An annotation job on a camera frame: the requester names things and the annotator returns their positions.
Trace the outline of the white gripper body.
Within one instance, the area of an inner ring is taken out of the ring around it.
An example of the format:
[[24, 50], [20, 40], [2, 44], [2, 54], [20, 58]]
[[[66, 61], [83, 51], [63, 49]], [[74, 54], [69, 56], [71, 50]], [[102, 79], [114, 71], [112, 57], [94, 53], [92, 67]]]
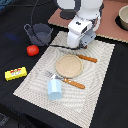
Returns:
[[85, 47], [96, 37], [91, 21], [75, 16], [68, 25], [67, 44], [70, 48]]

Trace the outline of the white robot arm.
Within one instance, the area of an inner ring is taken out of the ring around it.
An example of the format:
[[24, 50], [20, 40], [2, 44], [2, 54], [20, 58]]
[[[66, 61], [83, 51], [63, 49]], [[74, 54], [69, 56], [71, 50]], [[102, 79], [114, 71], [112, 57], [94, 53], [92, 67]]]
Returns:
[[54, 0], [56, 5], [75, 16], [68, 24], [67, 44], [71, 49], [87, 46], [96, 37], [100, 25], [103, 0]]

